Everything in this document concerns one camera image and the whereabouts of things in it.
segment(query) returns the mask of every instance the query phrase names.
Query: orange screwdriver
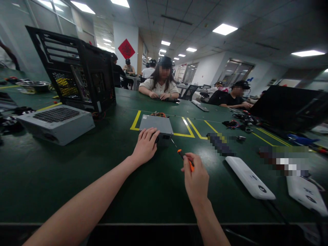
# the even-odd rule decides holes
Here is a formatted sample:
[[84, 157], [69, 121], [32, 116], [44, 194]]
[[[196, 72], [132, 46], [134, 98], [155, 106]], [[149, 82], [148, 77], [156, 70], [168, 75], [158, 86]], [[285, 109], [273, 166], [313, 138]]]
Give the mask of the orange screwdriver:
[[[181, 156], [181, 158], [183, 159], [183, 156], [185, 155], [183, 152], [182, 152], [182, 150], [181, 149], [178, 149], [178, 154]], [[194, 165], [194, 163], [191, 161], [191, 160], [189, 160], [188, 159], [188, 161], [189, 161], [189, 164], [190, 164], [190, 169], [191, 169], [191, 171], [193, 172], [194, 170], [195, 170], [195, 165]]]

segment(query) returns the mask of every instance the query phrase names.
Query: white shirt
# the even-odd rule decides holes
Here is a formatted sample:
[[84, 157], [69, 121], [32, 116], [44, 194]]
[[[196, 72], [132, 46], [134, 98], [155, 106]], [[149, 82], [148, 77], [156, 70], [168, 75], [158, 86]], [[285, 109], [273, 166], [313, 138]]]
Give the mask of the white shirt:
[[156, 88], [154, 88], [153, 90], [151, 90], [153, 85], [153, 79], [146, 79], [145, 82], [141, 83], [139, 85], [139, 87], [146, 87], [148, 90], [155, 92], [158, 95], [161, 95], [163, 93], [179, 93], [177, 85], [174, 82], [171, 82], [169, 87], [168, 87], [168, 91], [165, 91], [165, 84], [160, 85], [159, 83], [156, 84]]
[[142, 77], [148, 79], [153, 72], [155, 71], [155, 68], [145, 68], [144, 70], [142, 70]]

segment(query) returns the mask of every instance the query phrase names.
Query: white power bank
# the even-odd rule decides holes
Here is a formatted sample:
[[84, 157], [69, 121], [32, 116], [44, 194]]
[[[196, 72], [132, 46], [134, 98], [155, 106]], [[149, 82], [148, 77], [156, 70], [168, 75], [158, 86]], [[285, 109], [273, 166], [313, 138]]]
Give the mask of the white power bank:
[[269, 190], [242, 159], [239, 157], [227, 156], [225, 160], [254, 198], [261, 200], [276, 199], [271, 190]]

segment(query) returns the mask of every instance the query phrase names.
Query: cap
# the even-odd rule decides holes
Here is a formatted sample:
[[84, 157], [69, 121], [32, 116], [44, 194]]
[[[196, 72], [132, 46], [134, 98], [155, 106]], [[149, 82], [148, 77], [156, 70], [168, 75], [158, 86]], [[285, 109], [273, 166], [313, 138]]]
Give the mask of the cap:
[[243, 90], [248, 90], [248, 89], [250, 89], [250, 86], [249, 86], [248, 82], [245, 81], [245, 80], [237, 81], [237, 82], [233, 85], [233, 87], [235, 87], [235, 86], [240, 86], [241, 88], [243, 88]]
[[172, 68], [172, 59], [168, 56], [164, 56], [159, 61], [158, 65], [163, 67], [163, 68]]

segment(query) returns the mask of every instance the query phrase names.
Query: hand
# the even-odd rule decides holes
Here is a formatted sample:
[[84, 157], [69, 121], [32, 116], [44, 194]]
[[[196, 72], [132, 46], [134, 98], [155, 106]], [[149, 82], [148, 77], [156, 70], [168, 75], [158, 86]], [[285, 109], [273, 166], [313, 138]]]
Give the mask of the hand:
[[161, 94], [160, 99], [161, 100], [165, 100], [166, 98], [169, 98], [169, 97], [171, 97], [171, 94], [169, 94], [169, 93], [163, 93], [163, 94]]
[[155, 92], [150, 92], [150, 93], [149, 93], [149, 97], [150, 97], [150, 98], [153, 98], [153, 99], [155, 99], [155, 98], [159, 98], [159, 96], [158, 96]]
[[157, 128], [143, 129], [139, 133], [138, 142], [134, 148], [132, 159], [141, 166], [142, 164], [149, 161], [157, 150], [157, 144], [155, 143], [156, 138], [160, 131], [156, 131]]
[[[189, 160], [193, 161], [195, 170], [191, 172]], [[209, 175], [198, 155], [186, 153], [183, 157], [184, 185], [192, 206], [204, 204], [207, 198]]]

